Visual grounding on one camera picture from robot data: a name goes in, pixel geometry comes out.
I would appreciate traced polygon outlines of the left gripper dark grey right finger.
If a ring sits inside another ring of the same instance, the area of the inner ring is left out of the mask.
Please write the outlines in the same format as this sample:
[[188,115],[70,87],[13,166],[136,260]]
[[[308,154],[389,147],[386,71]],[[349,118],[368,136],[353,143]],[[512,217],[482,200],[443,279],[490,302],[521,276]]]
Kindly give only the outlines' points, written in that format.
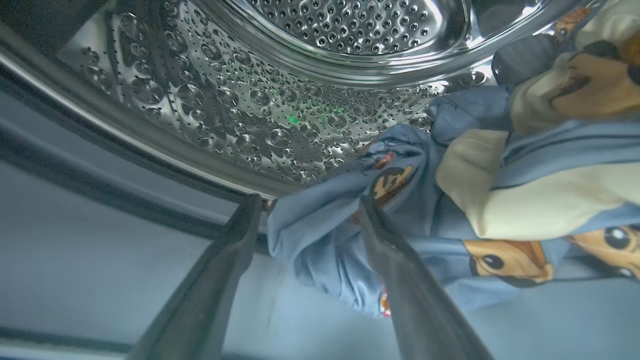
[[366,259],[387,292],[403,360],[491,360],[466,317],[372,197],[359,200]]

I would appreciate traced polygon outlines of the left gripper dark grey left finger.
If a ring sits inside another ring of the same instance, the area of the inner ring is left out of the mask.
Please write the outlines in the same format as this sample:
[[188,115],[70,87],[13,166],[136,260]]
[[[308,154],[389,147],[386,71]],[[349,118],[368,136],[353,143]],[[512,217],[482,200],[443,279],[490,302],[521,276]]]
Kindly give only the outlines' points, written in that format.
[[234,296],[249,268],[263,200],[250,194],[203,251],[128,354],[130,360],[219,360]]

